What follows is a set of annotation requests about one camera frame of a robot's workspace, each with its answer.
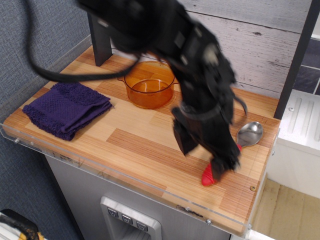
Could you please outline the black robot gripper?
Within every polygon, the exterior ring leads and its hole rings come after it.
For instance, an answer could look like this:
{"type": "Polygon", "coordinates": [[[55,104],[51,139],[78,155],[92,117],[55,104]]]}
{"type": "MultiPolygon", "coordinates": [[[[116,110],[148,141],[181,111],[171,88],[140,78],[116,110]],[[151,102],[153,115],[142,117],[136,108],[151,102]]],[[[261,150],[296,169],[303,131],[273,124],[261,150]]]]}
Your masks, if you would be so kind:
{"type": "Polygon", "coordinates": [[[197,112],[182,103],[172,109],[173,132],[180,151],[187,155],[198,145],[212,153],[211,173],[216,181],[240,167],[240,151],[232,138],[230,125],[234,103],[217,104],[207,112],[197,112]]]}

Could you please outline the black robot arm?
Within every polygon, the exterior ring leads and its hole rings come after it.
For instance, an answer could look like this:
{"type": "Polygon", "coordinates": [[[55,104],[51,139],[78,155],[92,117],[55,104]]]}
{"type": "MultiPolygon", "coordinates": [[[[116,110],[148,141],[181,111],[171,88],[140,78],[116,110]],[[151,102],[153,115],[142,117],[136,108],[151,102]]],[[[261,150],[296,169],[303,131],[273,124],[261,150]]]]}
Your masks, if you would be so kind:
{"type": "Polygon", "coordinates": [[[216,37],[176,0],[80,0],[79,6],[107,24],[114,45],[132,54],[165,60],[182,95],[172,110],[174,136],[183,154],[197,146],[212,153],[204,185],[239,164],[230,133],[236,81],[216,37]]]}

